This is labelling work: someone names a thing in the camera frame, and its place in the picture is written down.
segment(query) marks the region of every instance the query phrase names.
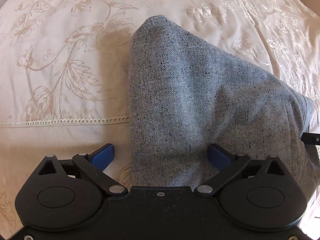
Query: screw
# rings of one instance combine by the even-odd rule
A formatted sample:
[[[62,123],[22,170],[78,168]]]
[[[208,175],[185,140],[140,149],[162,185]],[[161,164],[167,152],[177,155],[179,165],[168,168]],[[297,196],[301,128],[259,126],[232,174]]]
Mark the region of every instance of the screw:
[[[113,185],[109,188],[109,191],[114,194],[120,194],[124,192],[124,186],[121,185]]]
[[[208,185],[200,185],[199,187],[197,187],[197,190],[199,193],[209,194],[213,191],[213,188]]]
[[[23,240],[34,240],[32,236],[26,235],[23,237]]]

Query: cream bedspread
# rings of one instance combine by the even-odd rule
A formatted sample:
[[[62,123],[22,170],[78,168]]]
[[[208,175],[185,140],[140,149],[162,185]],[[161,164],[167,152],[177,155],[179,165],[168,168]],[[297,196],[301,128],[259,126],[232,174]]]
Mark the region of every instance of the cream bedspread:
[[[113,143],[106,173],[130,185],[130,38],[158,14],[311,98],[310,131],[320,133],[320,18],[299,0],[8,0],[0,9],[0,234],[21,227],[15,195],[48,153],[70,158]]]

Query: speckled fabric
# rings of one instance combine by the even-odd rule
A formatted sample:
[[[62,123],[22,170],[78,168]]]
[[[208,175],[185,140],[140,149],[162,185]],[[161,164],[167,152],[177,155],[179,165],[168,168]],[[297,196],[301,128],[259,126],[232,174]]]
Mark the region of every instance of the speckled fabric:
[[[134,185],[196,187],[217,173],[217,143],[254,159],[279,155],[309,199],[316,174],[300,138],[312,100],[163,16],[131,43],[130,109]]]

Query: gray fabric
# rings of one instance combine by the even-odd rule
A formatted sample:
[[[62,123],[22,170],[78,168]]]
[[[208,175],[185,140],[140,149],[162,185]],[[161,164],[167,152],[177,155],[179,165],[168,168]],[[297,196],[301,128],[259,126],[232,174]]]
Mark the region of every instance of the gray fabric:
[[[163,16],[131,43],[134,185],[196,187],[217,173],[217,143],[254,159],[279,155],[309,199],[313,167],[300,137],[313,103],[265,70],[212,46]]]

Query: bed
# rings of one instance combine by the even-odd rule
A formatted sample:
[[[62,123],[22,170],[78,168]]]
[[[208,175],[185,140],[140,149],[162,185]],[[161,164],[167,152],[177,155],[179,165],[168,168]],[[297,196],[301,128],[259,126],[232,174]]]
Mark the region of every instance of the bed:
[[[0,9],[0,234],[21,228],[20,187],[47,154],[106,143],[105,173],[130,187],[130,38],[154,15],[245,59],[311,98],[320,133],[320,18],[299,0],[8,0]],[[315,192],[300,227],[320,210]]]

